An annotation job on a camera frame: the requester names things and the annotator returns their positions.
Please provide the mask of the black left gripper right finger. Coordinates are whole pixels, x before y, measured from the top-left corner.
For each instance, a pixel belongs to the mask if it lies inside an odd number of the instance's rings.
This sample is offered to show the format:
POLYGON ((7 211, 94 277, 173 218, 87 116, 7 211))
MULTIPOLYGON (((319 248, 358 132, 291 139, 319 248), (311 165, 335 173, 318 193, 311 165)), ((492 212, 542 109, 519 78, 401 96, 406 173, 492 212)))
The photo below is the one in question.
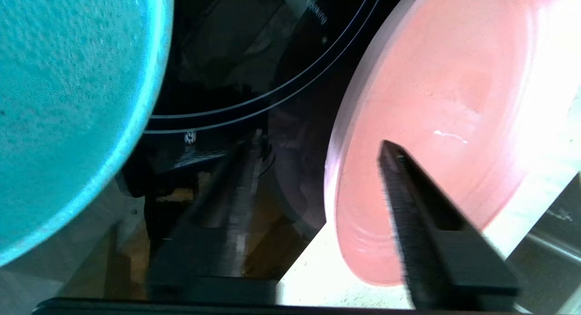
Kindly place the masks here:
POLYGON ((513 311, 511 267, 400 145, 378 156, 405 283, 418 311, 513 311))

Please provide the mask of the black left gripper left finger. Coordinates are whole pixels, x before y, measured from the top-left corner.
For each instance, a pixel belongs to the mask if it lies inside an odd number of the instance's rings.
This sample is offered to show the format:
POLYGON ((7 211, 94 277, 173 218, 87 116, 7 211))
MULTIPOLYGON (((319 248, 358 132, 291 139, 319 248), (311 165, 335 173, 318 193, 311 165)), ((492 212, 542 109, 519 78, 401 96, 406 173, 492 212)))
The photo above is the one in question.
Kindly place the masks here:
POLYGON ((263 151, 261 129, 236 143, 149 267, 149 298, 171 303, 272 303, 276 282, 244 276, 263 151))

